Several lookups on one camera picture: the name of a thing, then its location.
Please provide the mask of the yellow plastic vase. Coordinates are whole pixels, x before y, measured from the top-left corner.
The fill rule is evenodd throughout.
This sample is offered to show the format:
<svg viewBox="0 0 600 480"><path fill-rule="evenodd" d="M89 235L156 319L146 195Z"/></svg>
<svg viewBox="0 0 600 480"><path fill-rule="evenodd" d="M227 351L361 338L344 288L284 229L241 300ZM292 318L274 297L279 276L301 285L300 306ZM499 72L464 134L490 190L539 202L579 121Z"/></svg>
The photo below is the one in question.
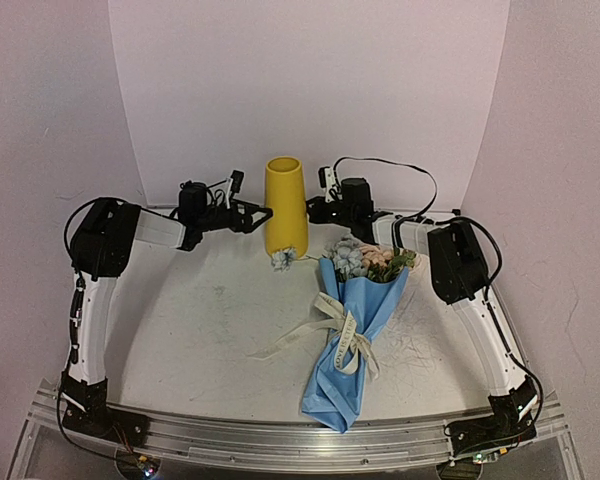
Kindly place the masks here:
<svg viewBox="0 0 600 480"><path fill-rule="evenodd" d="M265 224L268 254L293 248L298 257L309 246L303 166L294 157L277 157L265 169L265 206L273 216Z"/></svg>

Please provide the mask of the artificial flower bunch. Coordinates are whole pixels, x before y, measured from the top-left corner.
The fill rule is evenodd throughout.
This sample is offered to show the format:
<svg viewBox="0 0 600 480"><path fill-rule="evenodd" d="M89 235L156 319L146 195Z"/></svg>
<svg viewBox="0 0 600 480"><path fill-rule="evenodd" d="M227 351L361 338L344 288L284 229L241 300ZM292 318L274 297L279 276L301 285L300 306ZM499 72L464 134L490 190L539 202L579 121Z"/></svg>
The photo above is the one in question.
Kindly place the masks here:
<svg viewBox="0 0 600 480"><path fill-rule="evenodd" d="M363 243L350 235L328 245L325 257L332 262L336 280L341 283L355 278L389 283L421 262L412 250Z"/></svg>

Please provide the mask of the cream printed ribbon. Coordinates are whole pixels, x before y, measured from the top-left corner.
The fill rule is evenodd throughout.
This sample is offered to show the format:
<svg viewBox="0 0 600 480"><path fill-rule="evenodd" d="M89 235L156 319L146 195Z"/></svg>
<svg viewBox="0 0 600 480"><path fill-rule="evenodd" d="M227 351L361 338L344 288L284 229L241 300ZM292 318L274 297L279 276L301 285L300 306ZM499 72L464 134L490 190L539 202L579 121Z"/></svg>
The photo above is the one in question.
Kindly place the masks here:
<svg viewBox="0 0 600 480"><path fill-rule="evenodd" d="M278 354L300 338L317 330L330 330L339 338L333 365L345 375L353 375L360 369L360 359L366 362L371 378L380 376L380 366L372 350L371 341L357 331L357 321L351 311L326 293L319 293L313 306L326 317L322 320L299 324L269 346L249 354L249 358L265 360Z"/></svg>

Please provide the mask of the blue wrapping paper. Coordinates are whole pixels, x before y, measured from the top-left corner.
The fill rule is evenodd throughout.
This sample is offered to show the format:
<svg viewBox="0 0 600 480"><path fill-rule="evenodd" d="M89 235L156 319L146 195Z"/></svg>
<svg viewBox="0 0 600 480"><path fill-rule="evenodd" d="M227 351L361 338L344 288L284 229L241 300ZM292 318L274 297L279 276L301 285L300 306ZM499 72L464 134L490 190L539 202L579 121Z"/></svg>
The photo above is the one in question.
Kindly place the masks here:
<svg viewBox="0 0 600 480"><path fill-rule="evenodd" d="M388 283L365 277L340 282L329 259L320 260L320 271L325 290L314 306L326 315L319 327L330 332L330 339L310 375L301 411L345 433L360 415L365 379L379 375L373 341L397 308L409 269Z"/></svg>

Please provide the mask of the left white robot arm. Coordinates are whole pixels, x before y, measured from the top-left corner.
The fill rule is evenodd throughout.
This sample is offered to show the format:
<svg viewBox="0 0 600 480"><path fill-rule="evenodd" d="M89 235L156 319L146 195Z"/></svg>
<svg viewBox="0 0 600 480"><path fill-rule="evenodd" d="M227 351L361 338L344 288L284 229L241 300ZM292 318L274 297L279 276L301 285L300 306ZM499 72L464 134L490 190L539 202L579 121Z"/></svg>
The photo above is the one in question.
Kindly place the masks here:
<svg viewBox="0 0 600 480"><path fill-rule="evenodd" d="M273 217L270 208L235 198L240 190L235 176L226 182L221 197L202 182L181 184L178 205L168 215L123 199L99 197L78 207L67 220L70 225L78 214L84 215L72 236L68 229L63 233L75 290L62 394L77 405L75 418L91 435L106 436L115 426L113 411L100 402L107 396L104 349L112 294L134 244L190 252L207 232L250 234Z"/></svg>

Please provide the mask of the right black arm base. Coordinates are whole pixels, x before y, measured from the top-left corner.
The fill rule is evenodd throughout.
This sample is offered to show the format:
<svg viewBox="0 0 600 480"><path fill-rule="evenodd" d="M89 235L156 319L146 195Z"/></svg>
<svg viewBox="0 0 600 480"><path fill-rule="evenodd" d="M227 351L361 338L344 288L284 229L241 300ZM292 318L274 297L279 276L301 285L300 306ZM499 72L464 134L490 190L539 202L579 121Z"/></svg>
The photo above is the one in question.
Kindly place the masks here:
<svg viewBox="0 0 600 480"><path fill-rule="evenodd" d="M455 458L483 454L500 447L514 446L536 436L532 409L538 394L531 379L507 395L489 396L490 415L457 420L445 427Z"/></svg>

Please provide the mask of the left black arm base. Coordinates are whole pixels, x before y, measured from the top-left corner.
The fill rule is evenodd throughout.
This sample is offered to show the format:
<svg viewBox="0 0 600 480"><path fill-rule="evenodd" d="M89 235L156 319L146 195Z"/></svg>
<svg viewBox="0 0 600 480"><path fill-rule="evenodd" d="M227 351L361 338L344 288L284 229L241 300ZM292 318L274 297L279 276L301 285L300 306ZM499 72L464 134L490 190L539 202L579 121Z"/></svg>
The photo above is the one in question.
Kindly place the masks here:
<svg viewBox="0 0 600 480"><path fill-rule="evenodd" d="M66 401L66 408L61 417L62 427L131 447L142 446L148 433L148 417L109 407L107 393L107 378L87 384L63 373L61 394Z"/></svg>

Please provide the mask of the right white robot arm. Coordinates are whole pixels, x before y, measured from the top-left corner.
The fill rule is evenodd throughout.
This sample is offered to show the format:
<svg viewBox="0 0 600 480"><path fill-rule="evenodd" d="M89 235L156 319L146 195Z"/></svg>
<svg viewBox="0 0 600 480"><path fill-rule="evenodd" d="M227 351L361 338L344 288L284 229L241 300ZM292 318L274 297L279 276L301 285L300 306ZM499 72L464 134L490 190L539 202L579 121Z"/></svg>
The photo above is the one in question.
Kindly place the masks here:
<svg viewBox="0 0 600 480"><path fill-rule="evenodd" d="M538 403L539 393L515 358L512 335L490 294L499 271L488 271L476 238L475 231L485 232L484 227L458 213L434 220L422 213L402 216L377 210L365 179L339 182L330 167L319 171L319 184L324 194L307 201L310 223L345 227L366 244L411 250L428 258L435 294L459 315L479 354L492 409L522 421Z"/></svg>

